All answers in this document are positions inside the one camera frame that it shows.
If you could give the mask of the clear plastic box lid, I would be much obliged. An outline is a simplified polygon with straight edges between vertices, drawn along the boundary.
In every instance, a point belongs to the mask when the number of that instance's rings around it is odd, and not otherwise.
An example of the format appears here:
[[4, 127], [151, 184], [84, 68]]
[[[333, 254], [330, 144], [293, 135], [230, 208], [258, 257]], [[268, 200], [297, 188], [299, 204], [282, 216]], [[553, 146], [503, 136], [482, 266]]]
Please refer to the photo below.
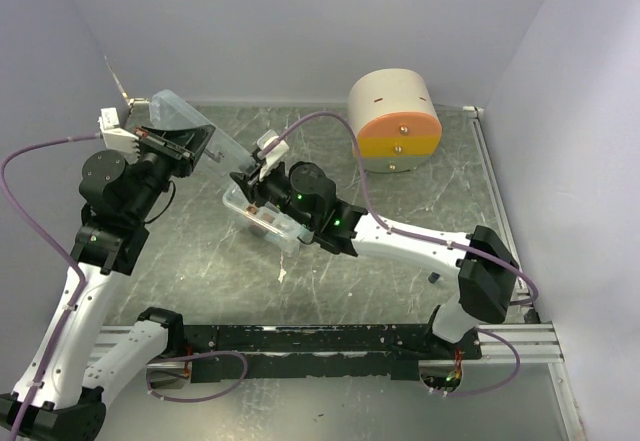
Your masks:
[[173, 91], [156, 93], [149, 104], [151, 126], [168, 132], [200, 158], [197, 168], [218, 177], [242, 172], [254, 165], [251, 154]]

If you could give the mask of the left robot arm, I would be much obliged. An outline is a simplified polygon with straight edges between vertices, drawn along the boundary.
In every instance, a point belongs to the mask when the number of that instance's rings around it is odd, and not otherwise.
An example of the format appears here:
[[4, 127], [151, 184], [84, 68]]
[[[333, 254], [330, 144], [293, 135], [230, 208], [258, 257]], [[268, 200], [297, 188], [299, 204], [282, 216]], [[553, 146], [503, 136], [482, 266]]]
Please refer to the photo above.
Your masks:
[[12, 440], [93, 440], [110, 404], [148, 362], [173, 360], [187, 346], [183, 318], [149, 308], [132, 334], [89, 360], [116, 290], [134, 270], [148, 239], [150, 211], [176, 178], [190, 176], [215, 132], [148, 127], [123, 141], [101, 135], [105, 149], [82, 167], [85, 200], [63, 292], [31, 364], [1, 397], [1, 425]]

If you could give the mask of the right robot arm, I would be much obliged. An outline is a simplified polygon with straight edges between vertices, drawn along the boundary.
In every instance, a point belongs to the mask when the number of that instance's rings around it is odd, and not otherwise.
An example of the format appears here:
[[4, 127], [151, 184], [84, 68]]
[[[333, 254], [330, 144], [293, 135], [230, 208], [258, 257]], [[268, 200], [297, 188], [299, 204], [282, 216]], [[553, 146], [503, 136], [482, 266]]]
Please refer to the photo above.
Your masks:
[[437, 308], [424, 335], [431, 356], [448, 357], [480, 323], [505, 321], [518, 264], [494, 230], [434, 231], [381, 218], [339, 199], [334, 181], [310, 162], [278, 164], [266, 176], [254, 167], [231, 178], [251, 204], [277, 208], [332, 254], [403, 262], [453, 279], [454, 295]]

